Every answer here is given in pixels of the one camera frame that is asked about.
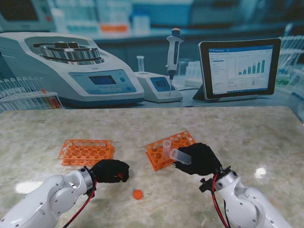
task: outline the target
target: orange cap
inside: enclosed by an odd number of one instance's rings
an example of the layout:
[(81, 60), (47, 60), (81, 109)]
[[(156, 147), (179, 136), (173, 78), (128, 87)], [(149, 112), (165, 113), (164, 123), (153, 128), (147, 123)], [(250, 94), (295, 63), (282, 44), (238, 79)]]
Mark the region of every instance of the orange cap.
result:
[(135, 190), (133, 192), (133, 197), (136, 200), (141, 200), (143, 198), (143, 192), (141, 190)]

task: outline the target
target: tablet screen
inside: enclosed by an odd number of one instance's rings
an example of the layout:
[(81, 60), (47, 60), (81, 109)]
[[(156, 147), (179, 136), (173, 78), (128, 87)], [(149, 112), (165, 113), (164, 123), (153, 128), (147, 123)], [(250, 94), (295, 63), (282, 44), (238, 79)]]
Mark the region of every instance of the tablet screen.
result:
[(209, 48), (213, 94), (268, 90), (273, 48)]

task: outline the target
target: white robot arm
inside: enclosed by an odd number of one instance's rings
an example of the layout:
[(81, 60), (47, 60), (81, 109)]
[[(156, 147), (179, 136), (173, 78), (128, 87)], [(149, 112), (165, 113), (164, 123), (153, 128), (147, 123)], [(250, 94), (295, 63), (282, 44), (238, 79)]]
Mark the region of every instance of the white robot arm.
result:
[(75, 205), (79, 196), (93, 188), (94, 183), (85, 168), (66, 176), (51, 176), (4, 216), (0, 228), (54, 228), (59, 217)]
[(245, 187), (230, 168), (216, 179), (215, 189), (226, 202), (231, 228), (292, 228), (263, 193)]

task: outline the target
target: red cable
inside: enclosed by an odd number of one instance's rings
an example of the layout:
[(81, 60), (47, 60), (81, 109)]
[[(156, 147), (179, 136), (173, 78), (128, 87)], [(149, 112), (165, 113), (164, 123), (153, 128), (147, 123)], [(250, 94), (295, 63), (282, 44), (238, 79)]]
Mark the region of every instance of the red cable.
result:
[(218, 208), (217, 203), (216, 203), (216, 200), (215, 200), (215, 195), (214, 195), (215, 187), (214, 187), (214, 186), (215, 186), (215, 181), (216, 181), (217, 177), (218, 177), (218, 175), (215, 174), (214, 179), (213, 179), (213, 183), (212, 183), (212, 192), (213, 192), (213, 194), (212, 194), (212, 199), (213, 199), (213, 204), (214, 204), (214, 207), (215, 207), (215, 209), (217, 210), (218, 216), (220, 217), (220, 220), (223, 222), (225, 228), (229, 228), (229, 226), (228, 226), (227, 223), (225, 222), (224, 217), (223, 217), (223, 215), (222, 215), (222, 212), (220, 212), (220, 209)]
[(82, 207), (79, 209), (79, 211), (76, 212), (76, 214), (63, 226), (63, 228), (67, 228), (71, 224), (71, 222), (73, 222), (73, 220), (79, 215), (79, 213), (85, 208), (85, 206), (88, 204), (88, 202), (94, 196), (94, 193), (95, 193), (95, 190), (93, 190), (92, 194), (86, 200), (86, 202), (82, 205)]

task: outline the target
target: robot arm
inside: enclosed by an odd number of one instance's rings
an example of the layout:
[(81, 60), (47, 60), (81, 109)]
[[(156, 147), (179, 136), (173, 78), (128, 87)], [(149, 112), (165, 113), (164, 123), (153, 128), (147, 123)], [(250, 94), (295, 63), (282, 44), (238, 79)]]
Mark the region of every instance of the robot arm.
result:
[[(191, 156), (191, 164), (185, 165), (176, 161), (176, 168), (190, 175), (214, 174), (214, 190), (226, 202), (225, 212), (231, 228), (291, 228), (263, 193), (255, 188), (245, 187), (241, 178), (230, 167), (224, 170), (210, 147), (195, 143), (179, 150)], [(201, 192), (212, 191), (213, 178), (208, 181), (202, 179), (201, 182)]]
[(101, 160), (92, 169), (72, 171), (47, 178), (0, 220), (0, 228), (54, 228), (79, 196), (95, 190), (99, 183), (126, 182), (129, 165), (119, 160)]
[(230, 168), (215, 182), (217, 195), (226, 202), (226, 215), (236, 228), (292, 228), (282, 214), (255, 188), (247, 188)]
[(51, 176), (16, 204), (1, 220), (0, 227), (53, 228), (59, 217), (75, 205), (78, 197), (92, 187), (93, 180), (85, 168), (66, 176)]

